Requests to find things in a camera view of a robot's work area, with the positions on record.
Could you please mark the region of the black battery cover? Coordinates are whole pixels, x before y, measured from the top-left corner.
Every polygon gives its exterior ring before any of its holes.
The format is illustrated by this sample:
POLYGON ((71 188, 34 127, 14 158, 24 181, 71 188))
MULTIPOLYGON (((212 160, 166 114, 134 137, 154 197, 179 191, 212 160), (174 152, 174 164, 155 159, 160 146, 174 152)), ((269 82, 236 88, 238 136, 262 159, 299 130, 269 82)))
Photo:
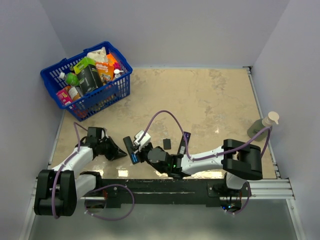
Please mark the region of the black battery cover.
POLYGON ((171 140, 169 138, 163 139, 163 149, 164 150, 171 150, 172 149, 171 140))

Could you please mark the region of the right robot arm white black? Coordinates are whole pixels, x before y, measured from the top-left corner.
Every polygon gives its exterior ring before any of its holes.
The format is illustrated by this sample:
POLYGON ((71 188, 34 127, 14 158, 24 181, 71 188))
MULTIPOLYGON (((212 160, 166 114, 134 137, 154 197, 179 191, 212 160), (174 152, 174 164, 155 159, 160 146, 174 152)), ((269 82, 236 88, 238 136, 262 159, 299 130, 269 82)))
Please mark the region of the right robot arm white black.
POLYGON ((235 196, 246 181, 263 178, 261 148, 234 139, 225 139, 223 145, 191 156, 169 154, 161 147, 148 143, 143 148, 136 147, 130 158, 133 164, 146 162, 173 179, 183 179, 209 170, 224 170, 226 175, 222 189, 230 197, 235 196))

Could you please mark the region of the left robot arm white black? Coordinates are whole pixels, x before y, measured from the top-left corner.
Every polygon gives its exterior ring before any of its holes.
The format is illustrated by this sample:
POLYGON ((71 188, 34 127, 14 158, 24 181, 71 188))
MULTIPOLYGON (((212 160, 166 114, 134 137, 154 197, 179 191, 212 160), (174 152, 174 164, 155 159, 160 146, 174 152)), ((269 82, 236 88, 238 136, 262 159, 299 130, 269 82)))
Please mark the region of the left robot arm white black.
POLYGON ((127 156, 102 127, 89 127, 72 153, 52 169, 44 169, 37 176, 34 213, 38 216, 71 216, 77 202, 85 194, 99 196, 104 190, 99 172, 83 171, 98 156, 114 161, 127 156))

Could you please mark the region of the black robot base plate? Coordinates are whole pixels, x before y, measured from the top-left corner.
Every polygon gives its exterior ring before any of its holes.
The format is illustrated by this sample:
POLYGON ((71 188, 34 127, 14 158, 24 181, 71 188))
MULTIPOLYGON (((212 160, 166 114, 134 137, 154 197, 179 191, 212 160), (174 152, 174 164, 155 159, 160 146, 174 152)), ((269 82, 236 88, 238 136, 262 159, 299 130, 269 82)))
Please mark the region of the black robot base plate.
POLYGON ((102 179, 98 188, 84 195, 87 200, 103 200, 106 196, 108 208, 119 208, 122 204, 153 205, 221 205, 239 202, 252 195, 249 186, 240 190, 227 189, 224 179, 102 179))

